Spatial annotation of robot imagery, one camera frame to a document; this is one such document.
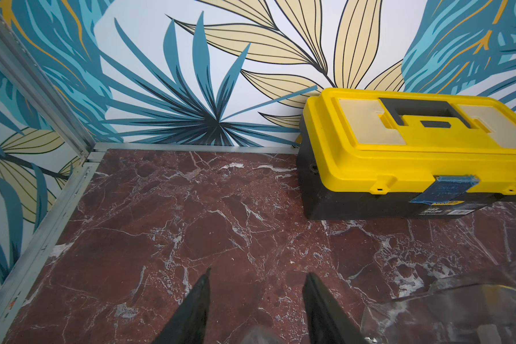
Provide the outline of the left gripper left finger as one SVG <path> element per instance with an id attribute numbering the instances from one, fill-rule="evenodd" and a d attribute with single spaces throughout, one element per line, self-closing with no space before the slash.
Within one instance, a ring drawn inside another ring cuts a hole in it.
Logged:
<path id="1" fill-rule="evenodd" d="M 200 276 L 152 344 L 204 342 L 211 302 L 210 272 L 208 268 Z"/>

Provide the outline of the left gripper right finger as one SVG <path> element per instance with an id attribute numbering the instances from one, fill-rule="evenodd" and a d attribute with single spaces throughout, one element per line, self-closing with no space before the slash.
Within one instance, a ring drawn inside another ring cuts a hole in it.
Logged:
<path id="1" fill-rule="evenodd" d="M 306 275 L 302 297 L 311 343 L 368 343 L 314 272 Z"/>

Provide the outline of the glass bottle blue label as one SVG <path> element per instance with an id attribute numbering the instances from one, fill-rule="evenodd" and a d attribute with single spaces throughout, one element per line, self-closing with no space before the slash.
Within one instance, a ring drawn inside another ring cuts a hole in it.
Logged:
<path id="1" fill-rule="evenodd" d="M 369 343 L 516 343 L 516 261 L 371 304 L 361 333 Z"/>

